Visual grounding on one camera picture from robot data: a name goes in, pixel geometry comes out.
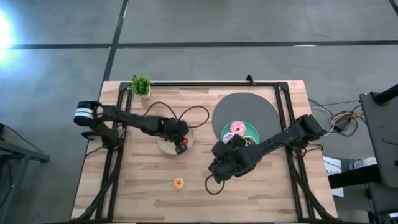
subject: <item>red object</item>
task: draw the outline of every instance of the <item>red object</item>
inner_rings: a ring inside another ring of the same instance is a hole
[[[184,137],[184,141],[182,143],[187,146],[189,144],[189,138]]]

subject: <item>gray circular plate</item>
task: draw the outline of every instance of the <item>gray circular plate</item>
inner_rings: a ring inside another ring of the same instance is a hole
[[[252,93],[233,93],[218,102],[212,121],[218,139],[223,128],[232,121],[245,121],[253,125],[260,141],[282,131],[275,108],[263,97]]]

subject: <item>pink donut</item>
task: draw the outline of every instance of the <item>pink donut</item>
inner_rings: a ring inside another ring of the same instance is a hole
[[[243,122],[241,121],[235,121],[231,124],[231,127],[229,129],[232,133],[238,134],[240,136],[244,136],[244,133],[246,133],[246,127]]]

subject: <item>white plastic bottle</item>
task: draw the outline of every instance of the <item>white plastic bottle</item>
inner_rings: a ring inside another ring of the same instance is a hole
[[[361,167],[366,167],[366,166],[370,166],[373,164],[377,164],[377,160],[375,157],[369,157],[366,159],[361,159],[355,162],[352,162],[349,164],[348,169],[349,170],[355,170]]]

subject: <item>white plant pot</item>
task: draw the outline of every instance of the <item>white plant pot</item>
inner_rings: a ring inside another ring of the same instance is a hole
[[[141,99],[143,99],[143,100],[148,100],[148,99],[149,99],[149,97],[150,97],[150,86],[149,86],[149,92],[148,92],[148,95],[141,95]]]

